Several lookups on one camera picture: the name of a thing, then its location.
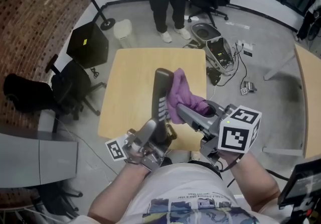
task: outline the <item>gray floor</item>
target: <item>gray floor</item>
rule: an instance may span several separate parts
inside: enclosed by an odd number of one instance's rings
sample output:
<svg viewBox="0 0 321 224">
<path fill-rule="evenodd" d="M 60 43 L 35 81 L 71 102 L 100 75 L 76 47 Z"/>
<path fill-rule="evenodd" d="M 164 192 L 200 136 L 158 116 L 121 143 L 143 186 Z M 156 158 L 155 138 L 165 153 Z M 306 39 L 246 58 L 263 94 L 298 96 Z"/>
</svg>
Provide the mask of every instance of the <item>gray floor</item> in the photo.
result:
<svg viewBox="0 0 321 224">
<path fill-rule="evenodd" d="M 196 10 L 195 8 L 187 9 L 186 13 Z M 255 44 L 252 51 L 253 57 L 250 58 L 242 54 L 242 59 L 248 72 L 245 80 L 253 82 L 257 92 L 245 96 L 240 95 L 240 82 L 245 75 L 244 66 L 240 64 L 235 77 L 224 87 L 216 87 L 214 96 L 214 86 L 208 80 L 207 98 L 213 96 L 212 100 L 222 106 L 233 103 L 261 111 L 263 113 L 261 128 L 251 151 L 265 168 L 290 176 L 292 168 L 296 163 L 302 161 L 302 158 L 265 154 L 262 153 L 262 147 L 299 149 L 302 143 L 304 108 L 297 62 L 290 62 L 271 80 L 263 80 L 263 75 L 293 49 L 292 32 L 277 23 L 250 13 L 232 8 L 222 8 L 221 10 L 229 15 L 228 22 L 230 23 L 227 24 L 222 17 L 214 17 L 214 19 L 219 31 L 229 43 L 233 45 L 237 40 L 245 40 L 246 43 Z M 169 7 L 167 21 L 169 32 L 173 37 L 173 42 L 170 44 L 164 43 L 157 35 L 148 2 L 109 6 L 105 15 L 109 18 L 113 17 L 117 21 L 130 19 L 139 47 L 183 47 L 187 44 L 186 40 L 173 31 L 174 24 L 170 18 L 171 7 Z M 209 22 L 206 16 L 201 16 L 200 20 Z M 100 72 L 97 79 L 93 79 L 92 73 L 89 72 L 94 84 L 108 80 L 116 50 L 120 48 L 112 30 L 104 33 L 110 44 L 108 62 L 96 67 L 96 70 Z M 220 84 L 223 84 L 227 79 L 228 77 L 222 77 Z M 102 106 L 104 92 L 104 89 L 100 89 L 92 93 L 91 101 L 97 109 Z M 110 168 L 116 173 L 120 171 L 123 163 L 111 160 L 104 145 L 106 140 L 97 134 L 99 117 L 85 107 L 79 121 L 75 122 L 71 117 L 63 117 L 61 121 L 64 124 L 59 125 L 60 129 L 67 128 L 70 132 L 80 136 Z M 70 137 L 67 132 L 61 132 L 67 138 Z M 80 213 L 86 214 L 95 196 L 116 175 L 83 141 L 75 135 L 73 138 L 79 141 L 78 166 L 77 176 L 69 181 L 69 185 L 83 192 L 84 196 L 73 199 L 73 202 L 79 207 Z M 180 162 L 187 160 L 188 153 L 172 151 L 171 155 L 175 162 Z M 231 173 L 229 171 L 224 173 L 223 179 L 229 183 L 232 179 Z M 281 189 L 285 185 L 284 181 L 278 180 L 278 183 Z M 240 194 L 235 182 L 230 188 L 234 194 Z"/>
</svg>

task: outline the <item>black pants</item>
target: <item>black pants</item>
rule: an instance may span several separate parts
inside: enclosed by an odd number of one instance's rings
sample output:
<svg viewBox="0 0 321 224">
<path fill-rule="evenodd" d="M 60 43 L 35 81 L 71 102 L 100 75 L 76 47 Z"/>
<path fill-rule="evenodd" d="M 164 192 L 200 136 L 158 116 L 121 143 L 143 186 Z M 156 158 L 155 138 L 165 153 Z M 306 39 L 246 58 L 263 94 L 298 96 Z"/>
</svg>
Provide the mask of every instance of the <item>black pants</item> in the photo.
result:
<svg viewBox="0 0 321 224">
<path fill-rule="evenodd" d="M 314 16 L 311 12 L 308 11 L 304 17 L 302 26 L 296 36 L 301 40 L 305 39 L 307 37 L 307 33 L 309 31 L 310 25 L 313 22 L 314 22 Z"/>
<path fill-rule="evenodd" d="M 157 31 L 164 33 L 167 31 L 166 11 L 171 3 L 173 7 L 173 21 L 175 28 L 182 29 L 184 27 L 184 14 L 186 0 L 149 0 L 150 8 L 154 14 L 154 21 Z"/>
</svg>

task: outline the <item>white sneaker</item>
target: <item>white sneaker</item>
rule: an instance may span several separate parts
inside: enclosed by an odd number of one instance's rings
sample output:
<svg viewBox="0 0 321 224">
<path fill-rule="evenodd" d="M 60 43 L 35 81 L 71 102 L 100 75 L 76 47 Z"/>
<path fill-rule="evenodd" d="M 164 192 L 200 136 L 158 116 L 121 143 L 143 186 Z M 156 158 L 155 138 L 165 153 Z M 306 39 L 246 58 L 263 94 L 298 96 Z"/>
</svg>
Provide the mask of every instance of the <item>white sneaker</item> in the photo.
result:
<svg viewBox="0 0 321 224">
<path fill-rule="evenodd" d="M 293 32 L 293 37 L 294 37 L 295 41 L 300 42 L 300 38 L 297 37 L 297 33 L 296 32 Z"/>
<path fill-rule="evenodd" d="M 172 41 L 172 37 L 167 31 L 165 33 L 159 32 L 159 35 L 165 43 L 170 43 Z"/>
<path fill-rule="evenodd" d="M 187 31 L 187 29 L 182 28 L 182 29 L 176 29 L 174 28 L 174 30 L 179 33 L 184 39 L 186 40 L 190 40 L 191 39 L 191 34 L 190 32 Z"/>
</svg>

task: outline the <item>hand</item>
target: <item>hand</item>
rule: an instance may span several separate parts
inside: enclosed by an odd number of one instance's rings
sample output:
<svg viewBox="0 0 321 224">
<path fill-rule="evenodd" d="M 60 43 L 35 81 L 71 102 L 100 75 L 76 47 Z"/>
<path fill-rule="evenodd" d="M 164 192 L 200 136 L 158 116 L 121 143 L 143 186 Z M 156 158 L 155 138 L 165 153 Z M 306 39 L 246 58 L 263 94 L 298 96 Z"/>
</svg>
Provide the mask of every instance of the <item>hand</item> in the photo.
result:
<svg viewBox="0 0 321 224">
<path fill-rule="evenodd" d="M 218 155 L 227 162 L 227 164 L 231 164 L 234 160 L 236 160 L 239 156 L 240 153 L 234 153 L 230 151 L 223 151 L 219 150 Z"/>
</svg>

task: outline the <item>wooden table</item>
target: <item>wooden table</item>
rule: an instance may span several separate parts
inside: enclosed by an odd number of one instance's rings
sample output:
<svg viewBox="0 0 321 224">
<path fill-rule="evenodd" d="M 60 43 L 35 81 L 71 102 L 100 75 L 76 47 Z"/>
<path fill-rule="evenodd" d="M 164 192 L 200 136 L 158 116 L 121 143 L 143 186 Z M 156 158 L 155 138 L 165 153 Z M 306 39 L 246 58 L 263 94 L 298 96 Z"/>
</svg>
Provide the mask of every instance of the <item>wooden table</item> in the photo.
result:
<svg viewBox="0 0 321 224">
<path fill-rule="evenodd" d="M 151 118 L 157 68 L 184 70 L 193 94 L 206 98 L 205 51 L 182 48 L 120 49 L 116 52 L 100 115 L 98 134 L 114 139 L 139 130 Z M 178 138 L 172 149 L 198 151 L 202 135 L 187 124 L 174 125 Z"/>
<path fill-rule="evenodd" d="M 297 58 L 302 77 L 305 104 L 305 136 L 303 147 L 301 150 L 264 147 L 263 152 L 297 156 L 303 154 L 305 158 L 309 158 L 321 154 L 321 60 L 297 44 L 295 44 L 294 52 L 295 53 L 287 55 L 285 59 L 280 62 L 279 66 L 264 76 L 264 79 L 270 79 L 281 69 L 280 66 L 284 66 L 289 60 Z"/>
</svg>

